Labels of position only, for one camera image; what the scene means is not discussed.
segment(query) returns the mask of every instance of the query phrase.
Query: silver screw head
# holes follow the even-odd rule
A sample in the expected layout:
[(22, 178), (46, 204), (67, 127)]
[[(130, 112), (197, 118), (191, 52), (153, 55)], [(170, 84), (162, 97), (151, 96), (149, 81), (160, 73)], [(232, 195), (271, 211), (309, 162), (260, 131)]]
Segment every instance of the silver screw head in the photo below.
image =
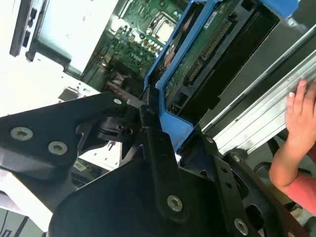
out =
[(240, 218), (234, 219), (234, 224), (235, 224), (236, 229), (240, 233), (242, 233), (242, 235), (244, 236), (248, 235), (248, 227)]
[(15, 127), (10, 131), (10, 135), (16, 140), (27, 141), (33, 137), (34, 133), (28, 127)]
[(233, 158), (234, 158), (235, 161), (240, 162), (240, 158), (238, 156), (234, 155)]
[(113, 101), (114, 101), (115, 103), (117, 103), (118, 105), (121, 105), (121, 104), (122, 104), (122, 101), (119, 100), (119, 99), (114, 99)]
[(177, 196), (169, 195), (168, 199), (167, 199), (167, 203), (168, 203), (168, 206), (172, 210), (174, 210), (176, 212), (182, 211), (183, 204), (182, 204), (181, 200)]
[(48, 150), (54, 155), (61, 156), (67, 152), (68, 147), (65, 143), (60, 141), (53, 141), (48, 144)]
[(214, 142), (214, 140), (213, 140), (212, 138), (210, 138), (210, 137), (206, 137), (206, 139), (207, 139), (207, 141), (208, 141), (209, 143), (213, 143), (213, 142)]

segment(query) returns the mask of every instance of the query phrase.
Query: blue plastic bracket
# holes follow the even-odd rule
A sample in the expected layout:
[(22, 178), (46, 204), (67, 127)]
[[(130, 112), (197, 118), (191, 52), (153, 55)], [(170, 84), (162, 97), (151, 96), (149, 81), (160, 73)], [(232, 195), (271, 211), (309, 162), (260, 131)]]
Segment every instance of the blue plastic bracket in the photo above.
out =
[(260, 2), (284, 19), (290, 17), (299, 6), (298, 0), (260, 0)]
[[(189, 9), (192, 7), (194, 2), (205, 2), (204, 0), (197, 0), (197, 1), (190, 1), (187, 8), (185, 9), (181, 19), (179, 20), (176, 28), (174, 29), (170, 39), (166, 43), (164, 49), (162, 50), (159, 57), (156, 59), (155, 63), (148, 71), (148, 74), (145, 77), (145, 88), (148, 86), (149, 76), (154, 71), (155, 67), (160, 62), (161, 58), (165, 55), (169, 45), (171, 44), (172, 40), (176, 36), (178, 29), (181, 26), (184, 17), (188, 13)], [(193, 131), (193, 125), (184, 119), (170, 113), (165, 108), (165, 96), (164, 96), (164, 87), (169, 79), (172, 77), (173, 73), (175, 72), (176, 68), (180, 64), (181, 60), (188, 52), (190, 46), (196, 39), (198, 33), (201, 31), (203, 26), (205, 25), (206, 21), (208, 20), (210, 14), (212, 13), (215, 4), (218, 0), (208, 0), (202, 9), (201, 13), (199, 14), (197, 20), (193, 24), (190, 32), (188, 33), (187, 37), (183, 41), (182, 45), (180, 46), (178, 52), (174, 56), (173, 60), (170, 63), (170, 66), (166, 69), (160, 80), (156, 84), (156, 88), (159, 89), (159, 118), (162, 126), (162, 130), (170, 135), (172, 146), (174, 151), (176, 151), (182, 143), (186, 140), (186, 138), (191, 134)]]
[[(213, 12), (214, 6), (217, 2), (222, 0), (191, 0), (184, 10), (181, 19), (176, 25), (174, 31), (172, 32), (168, 42), (164, 46), (162, 52), (159, 54), (158, 58), (149, 69), (147, 75), (145, 76), (144, 89), (147, 88), (149, 84), (149, 77), (153, 73), (156, 66), (162, 60), (165, 55), (168, 47), (170, 46), (172, 40), (175, 38), (186, 14), (189, 12), (189, 9), (192, 7), (194, 3), (205, 2), (205, 6), (199, 14), (196, 22), (193, 24), (190, 32), (187, 37), (183, 41), (180, 46), (178, 52), (172, 59), (170, 66), (166, 69), (164, 74), (161, 76), (160, 80), (156, 84), (156, 88), (159, 89), (159, 118), (162, 126), (162, 130), (170, 135), (172, 146), (174, 151), (177, 151), (178, 148), (182, 145), (182, 143), (187, 139), (187, 137), (193, 131), (193, 125), (184, 119), (170, 113), (165, 108), (165, 95), (164, 95), (164, 87), (167, 82), (171, 79), (173, 73), (177, 69), (178, 65), (181, 63), (181, 60), (188, 52), (190, 46), (196, 39), (198, 33), (201, 31), (206, 21), (208, 20), (210, 14)], [(294, 11), (298, 8), (298, 0), (261, 0), (266, 7), (272, 10), (279, 17), (288, 18), (290, 17)]]

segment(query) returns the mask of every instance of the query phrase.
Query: cable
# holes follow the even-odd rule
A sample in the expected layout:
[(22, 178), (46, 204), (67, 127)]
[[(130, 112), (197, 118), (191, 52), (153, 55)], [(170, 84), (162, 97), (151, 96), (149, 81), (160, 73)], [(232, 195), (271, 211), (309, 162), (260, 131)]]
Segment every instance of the cable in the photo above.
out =
[(0, 236), (1, 236), (2, 231), (3, 231), (3, 229), (4, 229), (4, 226), (5, 226), (5, 222), (6, 222), (6, 218), (7, 218), (7, 216), (8, 216), (8, 213), (9, 213), (9, 211), (7, 210), (7, 211), (6, 211), (6, 214), (5, 214), (5, 217), (4, 217), (4, 220), (3, 220), (3, 223), (2, 223), (2, 227), (1, 227), (1, 231), (0, 231)]

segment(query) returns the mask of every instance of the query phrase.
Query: person's arm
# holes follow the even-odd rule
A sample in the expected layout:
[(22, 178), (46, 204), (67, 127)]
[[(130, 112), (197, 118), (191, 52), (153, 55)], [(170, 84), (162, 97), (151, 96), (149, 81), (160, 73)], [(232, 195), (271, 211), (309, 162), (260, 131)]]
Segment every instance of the person's arm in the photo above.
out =
[(298, 176), (298, 166), (316, 140), (316, 81), (306, 95), (307, 82), (299, 82), (296, 94), (287, 98), (286, 127), (289, 135), (277, 151), (269, 176), (272, 183), (288, 194), (289, 188)]

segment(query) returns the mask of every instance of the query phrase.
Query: sticker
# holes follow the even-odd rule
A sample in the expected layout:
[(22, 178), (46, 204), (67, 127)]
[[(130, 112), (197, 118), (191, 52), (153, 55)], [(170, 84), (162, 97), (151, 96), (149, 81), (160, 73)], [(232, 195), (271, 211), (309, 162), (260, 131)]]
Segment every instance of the sticker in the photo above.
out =
[(80, 161), (78, 161), (78, 160), (75, 161), (74, 168), (76, 168), (80, 172), (83, 172), (84, 170), (87, 169), (87, 167), (85, 165), (81, 164)]
[(208, 26), (212, 23), (212, 21), (214, 20), (215, 16), (217, 15), (218, 11), (214, 11), (212, 13), (212, 15), (209, 17), (209, 19), (207, 20), (206, 24), (204, 25), (204, 28), (207, 29)]

